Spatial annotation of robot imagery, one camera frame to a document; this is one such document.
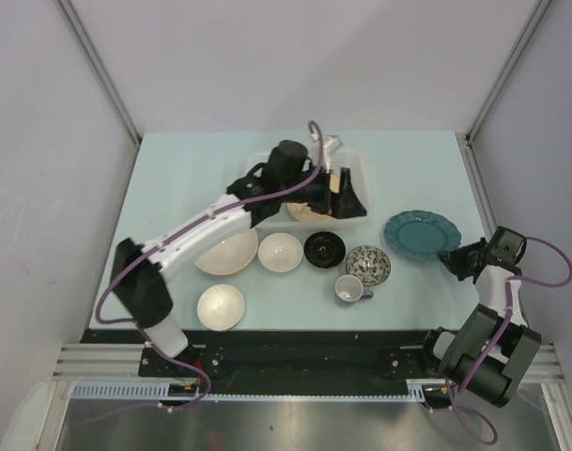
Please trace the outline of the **teal glass plate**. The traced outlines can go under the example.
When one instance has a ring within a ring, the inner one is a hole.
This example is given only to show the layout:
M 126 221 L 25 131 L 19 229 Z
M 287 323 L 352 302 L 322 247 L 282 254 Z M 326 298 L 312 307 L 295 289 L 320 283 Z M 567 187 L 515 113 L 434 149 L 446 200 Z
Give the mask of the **teal glass plate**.
M 438 260 L 457 249 L 462 235 L 445 216 L 427 210 L 407 210 L 391 217 L 383 228 L 386 243 L 398 253 L 418 260 Z

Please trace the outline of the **large cream bowl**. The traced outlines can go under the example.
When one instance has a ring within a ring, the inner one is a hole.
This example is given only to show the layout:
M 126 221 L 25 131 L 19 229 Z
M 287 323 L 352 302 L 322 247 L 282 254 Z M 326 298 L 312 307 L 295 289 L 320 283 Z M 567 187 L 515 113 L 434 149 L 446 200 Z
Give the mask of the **large cream bowl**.
M 254 228 L 221 241 L 195 262 L 195 267 L 206 274 L 228 276 L 245 269 L 255 258 L 258 236 Z

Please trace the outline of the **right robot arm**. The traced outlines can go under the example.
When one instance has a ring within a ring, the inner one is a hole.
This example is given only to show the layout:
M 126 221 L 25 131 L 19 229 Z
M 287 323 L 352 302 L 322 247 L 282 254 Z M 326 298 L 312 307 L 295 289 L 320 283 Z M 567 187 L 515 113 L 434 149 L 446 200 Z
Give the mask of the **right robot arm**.
M 499 226 L 489 240 L 438 253 L 457 280 L 472 280 L 479 301 L 460 330 L 430 331 L 418 353 L 427 376 L 446 378 L 499 408 L 517 391 L 542 343 L 519 309 L 518 264 L 526 249 L 525 236 Z

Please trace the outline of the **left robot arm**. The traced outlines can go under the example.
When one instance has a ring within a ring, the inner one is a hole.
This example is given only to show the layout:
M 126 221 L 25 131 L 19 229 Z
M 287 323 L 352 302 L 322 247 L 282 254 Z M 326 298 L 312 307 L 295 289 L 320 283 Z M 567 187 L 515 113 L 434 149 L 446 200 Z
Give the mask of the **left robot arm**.
M 364 217 L 368 208 L 354 191 L 350 169 L 341 168 L 339 178 L 333 191 L 323 157 L 312 157 L 299 142 L 283 140 L 264 163 L 231 183 L 213 205 L 184 225 L 147 244 L 125 239 L 117 245 L 109 289 L 161 351 L 164 369 L 179 376 L 193 363 L 188 339 L 172 317 L 168 284 L 173 273 L 221 241 L 276 215 L 285 203 L 305 204 L 336 220 Z

